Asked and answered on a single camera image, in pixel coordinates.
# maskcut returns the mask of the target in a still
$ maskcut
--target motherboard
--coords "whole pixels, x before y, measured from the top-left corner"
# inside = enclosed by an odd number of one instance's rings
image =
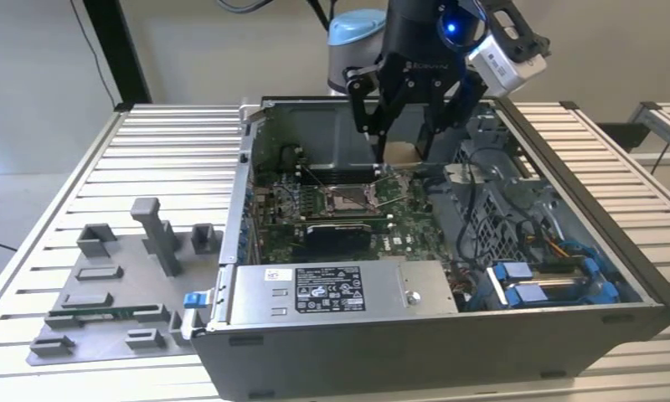
[[[261,263],[451,261],[414,171],[390,170],[370,183],[326,181],[301,168],[255,188]]]

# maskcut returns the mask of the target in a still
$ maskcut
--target green pcb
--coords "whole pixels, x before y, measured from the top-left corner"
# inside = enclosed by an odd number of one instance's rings
[[[266,264],[381,259],[451,261],[421,179],[411,172],[393,172],[373,184],[302,186],[299,213],[279,216],[274,222],[267,218],[273,216],[267,208],[277,207],[261,208],[266,212],[258,237]],[[366,224],[371,228],[369,249],[313,257],[305,252],[303,239],[307,227],[317,224]]]

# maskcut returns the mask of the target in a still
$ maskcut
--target robotic arm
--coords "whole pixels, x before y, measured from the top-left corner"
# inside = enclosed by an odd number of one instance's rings
[[[405,105],[425,105],[415,148],[426,160],[434,136],[466,124],[481,97],[505,96],[545,70],[547,48],[511,0],[390,0],[375,63],[342,71],[355,127],[377,162]],[[377,108],[367,113],[374,90]]]

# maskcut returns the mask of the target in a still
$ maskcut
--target white wall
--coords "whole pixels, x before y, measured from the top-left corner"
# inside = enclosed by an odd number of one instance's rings
[[[155,101],[325,93],[325,32],[303,0],[246,16],[211,0],[121,2]],[[385,3],[341,0],[339,9]],[[599,120],[670,101],[670,0],[517,4],[554,55],[515,100],[573,100]],[[67,0],[0,0],[0,173],[69,171],[109,110]]]
[[[343,8],[385,1],[341,0]],[[518,101],[573,100],[602,120],[670,101],[670,0],[517,0],[550,37],[549,70]],[[155,99],[235,102],[325,93],[325,33],[301,0],[233,16],[211,0],[123,0]]]
[[[69,1],[0,0],[0,173],[69,172],[110,110]]]

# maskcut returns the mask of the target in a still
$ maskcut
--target blue latch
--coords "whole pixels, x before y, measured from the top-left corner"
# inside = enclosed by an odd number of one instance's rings
[[[534,277],[529,264],[525,262],[499,262],[494,265],[495,279],[503,281],[526,281]]]
[[[207,306],[207,295],[199,291],[193,291],[186,293],[182,297],[182,307],[183,308],[205,308]]]
[[[587,296],[585,298],[593,304],[614,304],[618,302],[618,289],[609,282],[603,282],[601,289],[595,295]]]
[[[595,275],[601,271],[598,268],[598,264],[595,263],[595,261],[591,258],[586,258],[583,260],[583,268],[589,272],[589,275],[593,277],[595,277]]]

